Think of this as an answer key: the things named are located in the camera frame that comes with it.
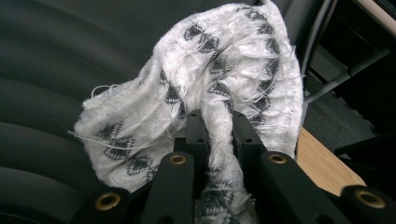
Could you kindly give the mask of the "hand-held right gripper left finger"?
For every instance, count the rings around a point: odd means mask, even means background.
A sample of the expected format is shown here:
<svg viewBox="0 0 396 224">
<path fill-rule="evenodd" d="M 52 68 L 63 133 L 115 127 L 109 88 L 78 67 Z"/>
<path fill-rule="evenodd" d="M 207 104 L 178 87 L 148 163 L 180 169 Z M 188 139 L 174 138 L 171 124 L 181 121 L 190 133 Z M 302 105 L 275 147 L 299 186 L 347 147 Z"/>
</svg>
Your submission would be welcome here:
<svg viewBox="0 0 396 224">
<path fill-rule="evenodd" d="M 198 199 L 207 181 L 206 172 L 209 156 L 207 131 L 200 110 L 192 111 L 187 116 L 187 126 L 184 129 L 184 136 L 178 136 L 176 138 L 174 151 L 181 151 L 192 155 L 194 159 L 193 195 L 195 199 Z"/>
</svg>

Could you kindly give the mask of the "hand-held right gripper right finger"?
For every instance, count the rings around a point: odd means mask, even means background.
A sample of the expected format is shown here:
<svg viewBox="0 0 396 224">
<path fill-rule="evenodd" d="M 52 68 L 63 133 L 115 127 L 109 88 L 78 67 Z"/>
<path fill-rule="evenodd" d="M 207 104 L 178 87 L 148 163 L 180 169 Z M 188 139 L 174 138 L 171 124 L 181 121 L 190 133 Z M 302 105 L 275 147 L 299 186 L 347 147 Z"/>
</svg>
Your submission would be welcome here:
<svg viewBox="0 0 396 224">
<path fill-rule="evenodd" d="M 245 188 L 255 194 L 261 185 L 259 164 L 266 148 L 248 118 L 237 111 L 233 112 L 233 146 L 243 171 Z"/>
</svg>

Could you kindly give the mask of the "white grey patterned cloth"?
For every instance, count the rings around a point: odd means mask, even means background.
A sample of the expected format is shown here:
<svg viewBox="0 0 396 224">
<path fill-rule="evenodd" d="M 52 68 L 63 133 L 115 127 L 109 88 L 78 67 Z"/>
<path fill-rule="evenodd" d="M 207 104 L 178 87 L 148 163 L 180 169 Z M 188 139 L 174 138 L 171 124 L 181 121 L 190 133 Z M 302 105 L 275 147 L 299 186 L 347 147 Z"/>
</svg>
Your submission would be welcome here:
<svg viewBox="0 0 396 224">
<path fill-rule="evenodd" d="M 137 78 L 97 87 L 76 123 L 97 177 L 136 191 L 200 111 L 211 146 L 198 224 L 259 224 L 233 153 L 232 116 L 243 113 L 264 146 L 295 152 L 303 80 L 274 3 L 227 4 L 177 23 Z"/>
</svg>

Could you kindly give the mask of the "grey metal desk frame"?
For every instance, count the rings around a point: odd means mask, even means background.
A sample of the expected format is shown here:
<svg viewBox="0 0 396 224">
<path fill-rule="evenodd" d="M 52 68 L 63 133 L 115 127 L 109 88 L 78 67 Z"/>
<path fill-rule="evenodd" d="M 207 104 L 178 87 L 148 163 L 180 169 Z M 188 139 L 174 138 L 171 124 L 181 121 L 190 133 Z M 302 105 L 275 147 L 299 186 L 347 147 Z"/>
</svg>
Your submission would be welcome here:
<svg viewBox="0 0 396 224">
<path fill-rule="evenodd" d="M 396 51 L 396 0 L 328 0 L 312 27 L 305 70 L 325 84 L 309 105 Z"/>
</svg>

